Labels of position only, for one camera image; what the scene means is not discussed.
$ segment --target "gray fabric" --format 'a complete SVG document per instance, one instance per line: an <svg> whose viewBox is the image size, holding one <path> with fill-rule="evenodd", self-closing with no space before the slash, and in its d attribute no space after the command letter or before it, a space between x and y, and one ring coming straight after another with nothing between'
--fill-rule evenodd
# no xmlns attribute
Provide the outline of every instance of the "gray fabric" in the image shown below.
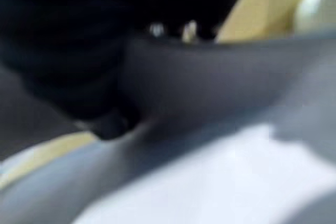
<svg viewBox="0 0 336 224"><path fill-rule="evenodd" d="M8 187L0 194L1 224L71 223L94 199L255 122L273 124L283 140L303 137L334 161L335 39L328 34L217 47L136 39L121 86L140 108L142 126Z"/></svg>
<svg viewBox="0 0 336 224"><path fill-rule="evenodd" d="M0 161L34 144L77 129L52 108L27 94L0 65Z"/></svg>

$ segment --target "black fabric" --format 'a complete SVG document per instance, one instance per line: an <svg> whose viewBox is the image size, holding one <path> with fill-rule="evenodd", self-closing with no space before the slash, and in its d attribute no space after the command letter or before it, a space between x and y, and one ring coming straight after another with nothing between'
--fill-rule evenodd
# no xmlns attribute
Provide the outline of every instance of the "black fabric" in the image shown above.
<svg viewBox="0 0 336 224"><path fill-rule="evenodd" d="M177 35L195 19L209 37L234 1L0 0L1 58L37 97L71 117L93 119L122 101L118 69L130 29L158 20Z"/></svg>

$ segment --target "dark clothing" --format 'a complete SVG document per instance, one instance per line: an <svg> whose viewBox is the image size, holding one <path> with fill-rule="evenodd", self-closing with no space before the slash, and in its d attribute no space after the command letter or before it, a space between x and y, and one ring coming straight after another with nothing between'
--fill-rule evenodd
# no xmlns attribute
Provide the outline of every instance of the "dark clothing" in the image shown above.
<svg viewBox="0 0 336 224"><path fill-rule="evenodd" d="M205 31L235 0L0 0L1 58L27 89L70 117L93 119L118 105L118 69L132 28L186 21Z"/></svg>

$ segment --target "white fabric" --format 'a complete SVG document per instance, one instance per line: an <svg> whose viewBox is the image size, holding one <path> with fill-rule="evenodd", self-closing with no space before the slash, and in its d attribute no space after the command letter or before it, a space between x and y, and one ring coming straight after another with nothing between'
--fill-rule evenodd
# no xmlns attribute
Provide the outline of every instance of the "white fabric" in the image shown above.
<svg viewBox="0 0 336 224"><path fill-rule="evenodd" d="M245 128L92 204L73 224L280 224L336 189L336 166Z"/></svg>

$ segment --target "blurry surface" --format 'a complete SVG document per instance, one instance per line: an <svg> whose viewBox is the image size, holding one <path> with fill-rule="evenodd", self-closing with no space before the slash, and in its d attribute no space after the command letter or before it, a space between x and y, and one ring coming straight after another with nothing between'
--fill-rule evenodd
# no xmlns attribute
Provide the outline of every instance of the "blurry surface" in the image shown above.
<svg viewBox="0 0 336 224"><path fill-rule="evenodd" d="M300 0L238 0L217 35L218 42L287 34Z"/></svg>
<svg viewBox="0 0 336 224"><path fill-rule="evenodd" d="M336 27L336 0L303 0L299 14L306 20L298 22L302 31L331 29Z"/></svg>
<svg viewBox="0 0 336 224"><path fill-rule="evenodd" d="M49 106L30 97L0 66L0 161L34 144L76 131Z"/></svg>

